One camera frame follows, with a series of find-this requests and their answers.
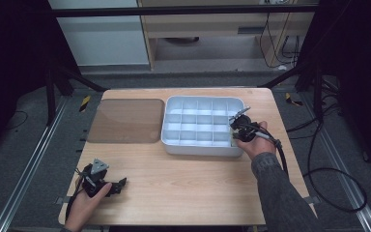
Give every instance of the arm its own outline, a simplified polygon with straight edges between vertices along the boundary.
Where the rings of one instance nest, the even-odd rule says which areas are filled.
[[[262,122],[260,126],[266,129],[267,123]],[[261,206],[270,232],[324,231],[282,171],[274,145],[258,136],[246,143],[237,141],[237,144],[252,160],[251,168],[258,180]]]

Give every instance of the floor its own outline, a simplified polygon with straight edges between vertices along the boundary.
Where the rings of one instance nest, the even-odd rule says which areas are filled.
[[[256,86],[263,84],[290,67],[285,64],[282,70],[270,69],[261,59],[261,51],[253,38],[200,38],[197,43],[173,43],[161,40],[158,44],[157,62],[153,71],[133,71],[109,75],[87,74],[86,77],[109,88],[168,88],[168,87],[205,87],[205,86]],[[275,101],[285,124],[293,128],[312,119],[312,110],[306,105],[298,106],[286,102],[286,93],[291,93],[294,101],[311,102],[311,91],[296,93],[291,78],[282,86],[273,89]],[[81,138],[90,128],[101,93],[96,93],[78,83],[72,97],[57,95],[57,102],[64,102],[63,117],[44,148],[42,159],[37,163],[28,188],[22,200],[16,205],[16,214],[11,218],[10,228],[20,231],[58,231],[57,221],[60,206],[53,204],[57,196],[64,196],[69,187],[73,166],[77,164],[84,141]],[[85,112],[78,108],[83,98],[91,96]],[[327,98],[326,106],[335,103]],[[22,172],[27,166],[35,147],[45,130],[46,108],[45,90],[38,89],[23,96],[18,101],[17,112],[8,129],[0,139],[0,213],[13,193]],[[289,133],[291,144],[296,153],[300,169],[306,172],[306,162],[311,138],[307,137],[316,125]],[[337,166],[332,150],[340,158],[350,174],[366,189],[368,209],[371,212],[371,163],[363,161],[362,151],[346,121],[341,107],[327,112],[325,124],[315,140],[312,153],[312,167]],[[336,173],[320,172],[314,181],[318,189],[328,199],[344,207],[352,201],[343,181]],[[305,178],[311,195],[315,191]],[[361,213],[343,213],[326,201],[315,205],[319,219],[327,231],[371,231],[360,223]]]

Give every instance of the tripod leg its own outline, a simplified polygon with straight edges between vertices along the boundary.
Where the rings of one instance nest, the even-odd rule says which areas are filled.
[[[74,72],[69,71],[68,69],[66,69],[64,67],[59,67],[59,71],[64,73],[65,75],[68,75],[71,78],[79,81],[80,83],[88,86],[89,88],[98,91],[98,92],[104,92],[104,91],[108,90],[106,88],[103,88],[103,87],[93,83],[92,81],[90,81],[88,79],[83,78],[83,76],[81,76],[80,74],[76,74]]]
[[[55,114],[56,114],[55,90],[54,90],[54,84],[53,84],[50,69],[46,71],[44,80],[46,82],[46,97],[47,97],[47,123],[46,125],[49,126],[52,123],[53,119],[55,118]]]

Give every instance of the wooden table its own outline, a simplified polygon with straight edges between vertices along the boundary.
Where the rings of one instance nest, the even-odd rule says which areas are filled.
[[[162,99],[170,96],[235,97],[252,108],[253,121],[268,121],[286,156],[290,180],[302,197],[305,183],[269,89],[125,89],[109,90],[106,99]],[[169,155],[161,141],[147,144],[86,142],[78,168],[98,158],[110,165],[105,181],[128,177],[120,195],[104,198],[89,224],[99,225],[252,225],[265,224],[256,179],[246,154],[239,158]],[[74,191],[71,180],[68,195]],[[65,222],[66,204],[59,216]]]

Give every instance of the metal rail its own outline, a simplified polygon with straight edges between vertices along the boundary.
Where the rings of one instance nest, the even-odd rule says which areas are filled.
[[[56,114],[53,123],[47,126],[46,129],[44,130],[41,140],[39,141],[37,147],[35,148],[32,157],[29,159],[29,162],[26,165],[25,170],[22,173],[22,176],[17,182],[11,197],[9,198],[4,209],[2,210],[0,214],[0,232],[5,232],[8,230],[12,222],[12,219],[14,218],[14,214],[16,213],[16,210],[19,207],[20,202],[23,199],[23,196],[25,195],[26,190],[28,189],[29,184],[32,181],[32,178],[34,177],[35,172],[38,169],[39,163],[42,160],[42,157],[44,155],[44,152],[46,151],[50,139],[52,138],[53,133],[56,131],[56,128],[59,125],[60,119],[62,118],[63,113],[65,111],[65,106],[67,102],[68,102],[67,97],[61,97],[59,105],[56,110],[58,113]]]
[[[302,99],[304,100],[304,104],[306,105],[310,115],[312,116],[312,118],[314,118],[315,113],[312,110],[312,106],[311,106],[312,100],[305,94],[300,94],[300,95]],[[338,151],[336,150],[335,145],[333,144],[332,140],[330,139],[330,136],[327,130],[325,129],[325,127],[322,127],[320,134],[321,134],[322,143],[327,149],[327,154],[332,164],[332,167],[350,174],[344,161],[340,158],[340,155]],[[338,178],[352,206],[354,208],[359,207],[363,202],[363,195],[360,192],[359,188],[357,187],[357,184],[341,174],[338,174]],[[371,232],[371,210],[368,204],[361,211],[357,212],[357,217],[360,221],[360,224],[363,226],[363,229],[366,232]]]

